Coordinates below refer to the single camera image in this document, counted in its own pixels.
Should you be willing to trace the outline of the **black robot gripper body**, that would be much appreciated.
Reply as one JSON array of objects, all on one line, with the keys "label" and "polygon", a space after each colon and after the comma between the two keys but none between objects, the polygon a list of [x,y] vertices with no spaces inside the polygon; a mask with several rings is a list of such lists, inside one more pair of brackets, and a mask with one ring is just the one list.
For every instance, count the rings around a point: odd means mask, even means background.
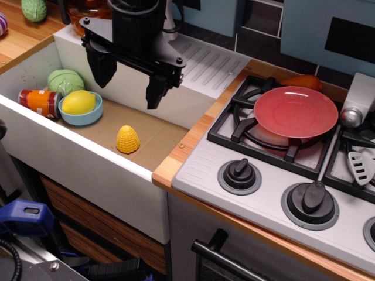
[{"label": "black robot gripper body", "polygon": [[83,46],[101,46],[122,63],[149,76],[165,76],[169,87],[182,82],[182,55],[163,36],[166,1],[109,1],[111,19],[84,17]]}]

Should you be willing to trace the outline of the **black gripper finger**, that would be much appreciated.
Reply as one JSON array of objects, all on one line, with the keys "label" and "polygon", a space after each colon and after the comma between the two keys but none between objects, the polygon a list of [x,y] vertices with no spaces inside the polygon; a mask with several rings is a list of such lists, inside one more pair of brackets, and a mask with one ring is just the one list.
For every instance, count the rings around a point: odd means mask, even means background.
[{"label": "black gripper finger", "polygon": [[161,99],[168,92],[169,80],[165,76],[150,76],[149,85],[146,88],[147,109],[157,109]]},{"label": "black gripper finger", "polygon": [[87,44],[86,52],[95,82],[105,88],[117,71],[117,61],[109,50],[101,46]]}]

